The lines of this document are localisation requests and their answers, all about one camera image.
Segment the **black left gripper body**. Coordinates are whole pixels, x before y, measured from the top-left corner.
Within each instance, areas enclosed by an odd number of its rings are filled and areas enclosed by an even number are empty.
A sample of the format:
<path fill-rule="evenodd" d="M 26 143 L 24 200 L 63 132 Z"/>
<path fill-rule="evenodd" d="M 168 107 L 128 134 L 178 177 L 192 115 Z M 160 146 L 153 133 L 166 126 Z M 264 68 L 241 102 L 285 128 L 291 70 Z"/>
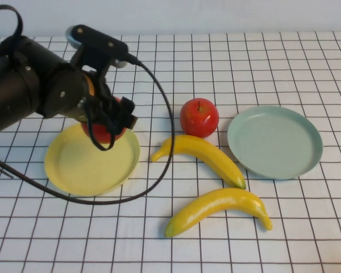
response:
<path fill-rule="evenodd" d="M 111 94 L 106 83 L 94 72 L 82 72 L 83 87 L 79 100 L 79 122 L 85 133 L 124 133 L 126 107 Z"/>

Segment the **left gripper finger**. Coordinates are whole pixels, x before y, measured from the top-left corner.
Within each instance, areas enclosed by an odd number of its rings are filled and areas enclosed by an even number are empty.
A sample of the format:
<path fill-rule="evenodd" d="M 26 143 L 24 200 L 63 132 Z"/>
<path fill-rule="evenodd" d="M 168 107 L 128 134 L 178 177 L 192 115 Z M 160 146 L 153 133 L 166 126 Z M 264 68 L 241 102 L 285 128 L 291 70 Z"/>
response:
<path fill-rule="evenodd" d="M 123 127 L 132 130 L 136 125 L 138 118 L 133 114 L 126 114 L 122 118 Z"/>
<path fill-rule="evenodd" d="M 133 101 L 129 100 L 126 97 L 122 97 L 120 100 L 120 104 L 123 108 L 125 108 L 126 111 L 128 111 L 130 114 L 133 113 L 134 108 L 135 108 L 135 104 L 133 103 Z"/>

